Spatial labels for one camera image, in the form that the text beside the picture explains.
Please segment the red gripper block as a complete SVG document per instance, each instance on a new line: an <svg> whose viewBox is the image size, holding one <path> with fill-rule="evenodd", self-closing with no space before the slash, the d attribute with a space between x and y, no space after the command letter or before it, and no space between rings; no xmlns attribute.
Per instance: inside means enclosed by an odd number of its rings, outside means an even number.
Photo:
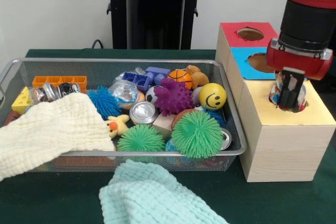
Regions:
<svg viewBox="0 0 336 224"><path fill-rule="evenodd" d="M321 80L331 67L332 61L331 49L327 48L321 53L295 51L273 38L267 47L266 65L269 69L281 72L282 88L278 105L282 109L303 111L306 107L304 76Z"/></svg>

